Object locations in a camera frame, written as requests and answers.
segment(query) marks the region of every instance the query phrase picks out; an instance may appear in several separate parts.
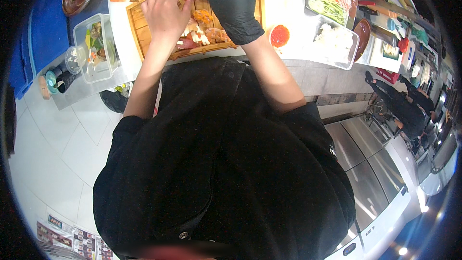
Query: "kitchen worker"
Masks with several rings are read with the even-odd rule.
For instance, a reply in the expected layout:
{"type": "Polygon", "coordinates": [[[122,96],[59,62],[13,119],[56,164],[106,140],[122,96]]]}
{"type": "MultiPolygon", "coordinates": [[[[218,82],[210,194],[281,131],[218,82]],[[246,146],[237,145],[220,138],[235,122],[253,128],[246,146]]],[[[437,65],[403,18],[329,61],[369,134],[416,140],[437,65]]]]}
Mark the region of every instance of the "kitchen worker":
{"type": "Polygon", "coordinates": [[[395,124],[406,134],[410,140],[421,138],[426,126],[425,116],[417,103],[408,101],[405,95],[395,90],[391,85],[377,79],[373,79],[369,71],[366,71],[365,81],[372,87],[375,93],[385,102],[387,108],[393,113],[395,124]]]}
{"type": "Polygon", "coordinates": [[[356,212],[315,103],[255,20],[256,0],[209,0],[253,70],[209,58],[162,73],[193,4],[177,2],[142,3],[152,41],[94,184],[99,234],[121,259],[148,258],[123,256],[130,245],[197,259],[189,239],[233,245],[220,259],[323,259],[356,212]]]}
{"type": "Polygon", "coordinates": [[[406,84],[409,97],[424,109],[425,113],[431,117],[433,123],[436,123],[435,104],[430,97],[421,88],[416,89],[415,86],[402,75],[398,77],[398,80],[406,84]]]}

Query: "black uniform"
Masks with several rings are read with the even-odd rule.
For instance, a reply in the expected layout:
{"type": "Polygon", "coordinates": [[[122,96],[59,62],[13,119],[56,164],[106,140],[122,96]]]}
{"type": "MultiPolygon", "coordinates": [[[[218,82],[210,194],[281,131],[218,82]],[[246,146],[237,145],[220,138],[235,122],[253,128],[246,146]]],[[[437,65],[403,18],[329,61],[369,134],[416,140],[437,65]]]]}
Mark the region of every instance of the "black uniform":
{"type": "Polygon", "coordinates": [[[419,106],[421,106],[425,110],[425,113],[430,116],[430,112],[435,111],[435,104],[433,103],[433,101],[430,98],[424,96],[422,93],[420,93],[415,88],[415,86],[413,86],[406,78],[401,77],[400,81],[406,84],[407,92],[411,99],[416,101],[419,104],[419,106]]]}
{"type": "Polygon", "coordinates": [[[157,116],[117,125],[94,185],[96,227],[110,247],[187,229],[192,240],[236,245],[230,259],[333,251],[355,204],[314,103],[276,115],[254,72],[222,58],[174,66],[162,87],[157,116]]]}
{"type": "Polygon", "coordinates": [[[378,96],[384,100],[387,108],[401,121],[403,124],[401,130],[406,133],[409,139],[412,140],[422,134],[426,125],[425,116],[415,101],[410,103],[404,95],[382,81],[377,80],[376,84],[370,85],[378,96]]]}

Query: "black glove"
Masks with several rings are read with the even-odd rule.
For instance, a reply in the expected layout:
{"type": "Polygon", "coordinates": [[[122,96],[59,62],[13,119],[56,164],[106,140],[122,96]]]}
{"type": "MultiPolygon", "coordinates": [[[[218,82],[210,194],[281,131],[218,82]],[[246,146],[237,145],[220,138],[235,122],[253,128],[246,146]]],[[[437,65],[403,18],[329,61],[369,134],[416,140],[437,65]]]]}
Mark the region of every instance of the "black glove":
{"type": "Polygon", "coordinates": [[[255,19],[256,0],[209,0],[226,34],[237,45],[251,43],[265,31],[255,19]]]}

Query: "bare hand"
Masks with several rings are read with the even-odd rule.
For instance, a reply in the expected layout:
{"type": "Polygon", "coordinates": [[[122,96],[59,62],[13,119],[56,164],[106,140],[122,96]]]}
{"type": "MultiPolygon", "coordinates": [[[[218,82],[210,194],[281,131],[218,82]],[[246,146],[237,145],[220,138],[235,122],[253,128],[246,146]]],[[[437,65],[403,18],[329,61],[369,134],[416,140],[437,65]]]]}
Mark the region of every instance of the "bare hand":
{"type": "Polygon", "coordinates": [[[191,17],[191,0],[186,0],[183,10],[178,8],[178,0],[146,0],[141,4],[152,42],[158,48],[175,47],[191,17]]]}

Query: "red stool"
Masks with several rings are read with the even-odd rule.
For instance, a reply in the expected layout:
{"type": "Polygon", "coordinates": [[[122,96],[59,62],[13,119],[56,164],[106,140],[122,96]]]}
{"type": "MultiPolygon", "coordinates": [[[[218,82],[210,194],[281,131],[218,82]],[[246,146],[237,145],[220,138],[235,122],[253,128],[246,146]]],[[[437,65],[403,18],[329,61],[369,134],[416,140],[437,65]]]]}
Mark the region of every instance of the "red stool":
{"type": "Polygon", "coordinates": [[[379,69],[379,68],[377,69],[378,69],[377,74],[383,77],[387,82],[391,84],[395,84],[400,76],[400,74],[396,72],[389,72],[389,71],[379,69]]]}

